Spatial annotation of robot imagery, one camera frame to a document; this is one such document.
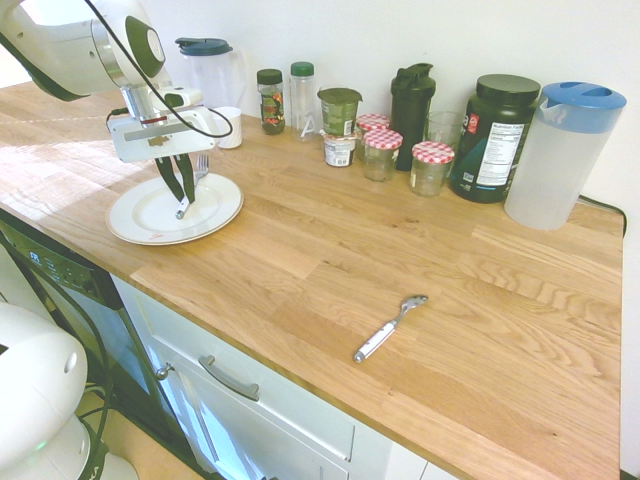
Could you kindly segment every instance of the blue lid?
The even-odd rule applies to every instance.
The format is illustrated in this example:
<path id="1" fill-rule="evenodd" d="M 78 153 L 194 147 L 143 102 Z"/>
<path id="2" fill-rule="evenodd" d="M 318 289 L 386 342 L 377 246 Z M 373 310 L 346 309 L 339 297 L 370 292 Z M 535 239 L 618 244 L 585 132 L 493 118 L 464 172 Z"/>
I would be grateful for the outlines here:
<path id="1" fill-rule="evenodd" d="M 176 43 L 180 46 L 180 53 L 190 57 L 206 57 L 221 55 L 233 50 L 226 40 L 221 38 L 179 38 Z"/>
<path id="2" fill-rule="evenodd" d="M 619 93 L 593 83 L 552 83 L 542 89 L 536 118 L 560 130 L 599 134 L 613 129 L 626 104 Z"/>
<path id="3" fill-rule="evenodd" d="M 542 93 L 549 98 L 549 107 L 564 103 L 575 107 L 614 110 L 627 104 L 627 99 L 618 92 L 593 83 L 552 83 L 544 87 Z"/>

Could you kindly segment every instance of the robotic arm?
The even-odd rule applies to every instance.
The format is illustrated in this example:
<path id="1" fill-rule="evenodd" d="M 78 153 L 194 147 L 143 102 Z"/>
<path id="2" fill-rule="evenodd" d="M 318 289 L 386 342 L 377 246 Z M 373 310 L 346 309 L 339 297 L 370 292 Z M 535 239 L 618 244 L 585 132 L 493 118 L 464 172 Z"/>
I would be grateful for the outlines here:
<path id="1" fill-rule="evenodd" d="M 186 154 L 213 148 L 224 135 L 212 133 L 208 109 L 194 107 L 202 100 L 200 91 L 172 86 L 158 34 L 137 0 L 103 1 L 94 9 L 98 18 L 59 26 L 37 25 L 22 1 L 0 0 L 0 43 L 42 90 L 60 100 L 119 88 L 130 117 L 108 122 L 118 157 L 155 158 L 176 198 L 186 194 L 194 201 Z M 171 157 L 183 175 L 184 193 Z"/>

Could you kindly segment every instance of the white wall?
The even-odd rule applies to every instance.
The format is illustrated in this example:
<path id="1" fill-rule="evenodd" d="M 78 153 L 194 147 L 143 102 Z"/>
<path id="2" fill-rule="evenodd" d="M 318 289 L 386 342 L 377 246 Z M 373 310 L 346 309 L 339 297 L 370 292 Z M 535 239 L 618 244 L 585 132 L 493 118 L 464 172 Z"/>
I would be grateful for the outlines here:
<path id="1" fill-rule="evenodd" d="M 542 85 L 586 81 L 627 97 L 584 193 L 629 217 L 624 259 L 622 468 L 640 475 L 640 2 L 638 0 L 143 0 L 163 40 L 167 69 L 187 83 L 173 41 L 224 38 L 244 52 L 242 108 L 257 116 L 255 72 L 308 60 L 318 85 L 359 90 L 359 113 L 389 113 L 399 67 L 428 62 L 432 110 L 463 110 L 476 79 L 511 73 Z"/>

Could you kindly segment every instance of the white robot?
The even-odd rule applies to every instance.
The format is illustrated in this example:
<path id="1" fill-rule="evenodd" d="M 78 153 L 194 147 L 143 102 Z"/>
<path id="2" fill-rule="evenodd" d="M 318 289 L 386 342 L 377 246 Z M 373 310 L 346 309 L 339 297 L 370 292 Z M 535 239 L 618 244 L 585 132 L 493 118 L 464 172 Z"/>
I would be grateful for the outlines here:
<path id="1" fill-rule="evenodd" d="M 86 378 L 80 342 L 0 302 L 0 480 L 138 480 L 120 457 L 89 458 L 90 436 L 75 416 Z"/>
<path id="2" fill-rule="evenodd" d="M 0 43 L 42 90 L 60 100 L 119 88 L 130 116 L 108 122 L 118 157 L 156 159 L 178 201 L 186 195 L 193 202 L 187 154 L 213 148 L 216 138 L 230 132 L 213 133 L 213 114 L 194 106 L 202 100 L 200 91 L 172 86 L 158 35 L 137 0 L 103 0 L 97 6 L 85 0 L 97 18 L 58 26 L 37 25 L 22 1 L 0 0 Z"/>

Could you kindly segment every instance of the spice jar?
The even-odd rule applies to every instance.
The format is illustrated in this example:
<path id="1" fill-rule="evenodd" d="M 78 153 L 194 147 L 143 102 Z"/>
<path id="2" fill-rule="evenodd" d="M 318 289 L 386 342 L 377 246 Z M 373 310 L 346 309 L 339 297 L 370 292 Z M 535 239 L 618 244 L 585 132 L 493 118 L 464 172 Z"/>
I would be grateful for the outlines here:
<path id="1" fill-rule="evenodd" d="M 262 130 L 267 135 L 277 135 L 284 130 L 284 102 L 282 72 L 275 68 L 258 71 L 260 92 L 260 116 Z"/>

